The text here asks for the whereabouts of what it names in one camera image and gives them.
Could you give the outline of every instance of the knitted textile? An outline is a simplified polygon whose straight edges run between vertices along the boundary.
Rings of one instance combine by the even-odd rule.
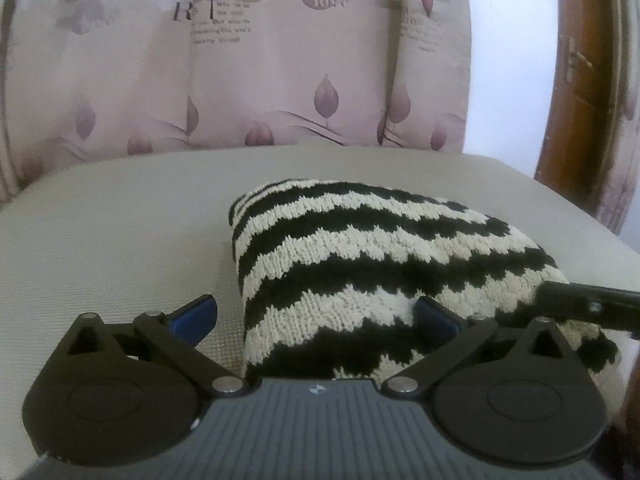
[[[459,316],[524,326],[543,280],[566,282],[522,232],[463,205],[347,182],[286,180],[229,211],[244,304],[244,371],[290,378],[398,373],[432,349],[412,327],[431,296]],[[616,346],[595,325],[560,329],[592,370]]]

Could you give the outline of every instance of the triangular cutout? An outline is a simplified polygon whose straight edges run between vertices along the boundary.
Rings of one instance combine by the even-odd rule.
[[[547,330],[543,330],[538,334],[535,343],[533,343],[531,353],[556,359],[562,359],[563,357],[558,344]]]
[[[71,345],[68,355],[89,354],[91,352],[99,352],[104,346],[98,338],[95,330],[90,326],[85,326],[80,330],[78,337]]]

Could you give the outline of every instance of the textured beige fabric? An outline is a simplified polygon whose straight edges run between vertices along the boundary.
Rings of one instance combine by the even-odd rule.
[[[172,153],[76,166],[0,212],[0,478],[34,459],[22,400],[75,317],[126,322],[212,292],[201,350],[238,370],[242,312],[227,212],[288,177],[355,180],[442,196],[521,229],[575,282],[640,290],[640,256],[585,213],[496,160],[412,150],[284,146]],[[615,409],[620,380],[602,378]]]

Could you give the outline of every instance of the silver screw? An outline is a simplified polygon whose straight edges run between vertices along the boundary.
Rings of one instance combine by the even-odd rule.
[[[488,319],[487,316],[483,316],[482,314],[472,314],[471,316],[466,318],[466,320],[471,324],[480,323],[485,319]]]
[[[225,376],[214,379],[211,386],[222,394],[234,394],[242,390],[244,383],[237,377]]]
[[[391,377],[386,385],[398,394],[408,394],[418,389],[418,381],[404,376]]]
[[[589,302],[589,312],[592,314],[599,314],[602,312],[603,306],[598,301],[590,301]]]

